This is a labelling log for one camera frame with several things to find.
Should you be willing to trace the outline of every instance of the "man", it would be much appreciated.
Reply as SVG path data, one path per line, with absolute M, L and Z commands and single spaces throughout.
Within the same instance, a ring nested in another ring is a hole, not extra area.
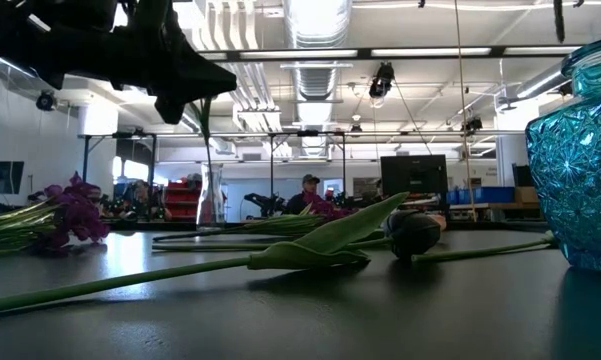
M 307 174 L 302 178 L 302 192 L 298 195 L 295 195 L 287 202 L 287 213 L 298 215 L 304 210 L 304 208 L 309 205 L 305 201 L 305 195 L 318 196 L 316 191 L 318 189 L 318 184 L 320 183 L 320 179 L 317 177 Z

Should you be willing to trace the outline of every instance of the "tulip stem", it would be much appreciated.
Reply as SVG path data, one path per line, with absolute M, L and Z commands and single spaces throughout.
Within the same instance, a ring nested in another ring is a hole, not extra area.
M 343 250 L 360 250 L 390 244 L 392 238 L 378 240 L 362 241 L 349 244 Z M 187 244 L 187 245 L 158 245 L 152 246 L 153 250 L 175 251 L 175 252 L 196 252 L 196 251 L 263 251 L 267 250 L 271 244 Z
M 148 271 L 139 274 L 118 276 L 110 279 L 97 280 L 79 285 L 64 286 L 51 290 L 36 291 L 28 294 L 0 298 L 0 311 L 13 310 L 25 306 L 68 299 L 76 296 L 93 294 L 100 291 L 115 289 L 123 286 L 141 284 L 150 281 L 169 279 L 178 276 L 192 275 L 201 272 L 246 266 L 248 257 L 212 261 L 202 264 L 187 265 L 163 270 Z
M 440 261 L 451 261 L 451 260 L 460 260 L 460 259 L 469 259 L 483 256 L 496 255 L 501 253 L 506 253 L 515 250 L 522 250 L 527 248 L 532 248 L 540 245 L 551 245 L 553 241 L 550 239 L 542 239 L 539 241 L 534 241 L 526 244 L 520 245 L 511 245 L 511 246 L 502 246 L 491 249 L 482 249 L 482 250 L 469 250 L 469 251 L 452 251 L 445 252 L 439 254 L 425 254 L 425 255 L 412 255 L 411 261 L 416 263 L 422 262 L 440 262 Z

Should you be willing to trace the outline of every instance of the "dark tabletop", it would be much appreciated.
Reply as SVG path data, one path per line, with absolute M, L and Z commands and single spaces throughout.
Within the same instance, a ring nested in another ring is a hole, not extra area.
M 0 258 L 0 296 L 244 256 L 152 253 L 111 235 L 61 259 Z M 436 251 L 539 234 L 449 232 Z M 406 268 L 220 270 L 0 314 L 0 359 L 601 359 L 601 274 L 557 250 Z

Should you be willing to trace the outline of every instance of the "computer monitor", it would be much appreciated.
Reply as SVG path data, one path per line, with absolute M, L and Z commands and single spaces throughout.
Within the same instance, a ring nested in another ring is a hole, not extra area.
M 444 155 L 383 156 L 380 158 L 385 195 L 446 193 L 447 162 Z
M 24 161 L 0 161 L 0 194 L 20 193 Z

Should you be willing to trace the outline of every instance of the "blue glass vase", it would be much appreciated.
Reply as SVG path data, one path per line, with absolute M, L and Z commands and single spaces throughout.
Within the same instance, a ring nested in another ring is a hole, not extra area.
M 562 62 L 578 101 L 527 125 L 540 205 L 569 263 L 601 270 L 601 41 Z

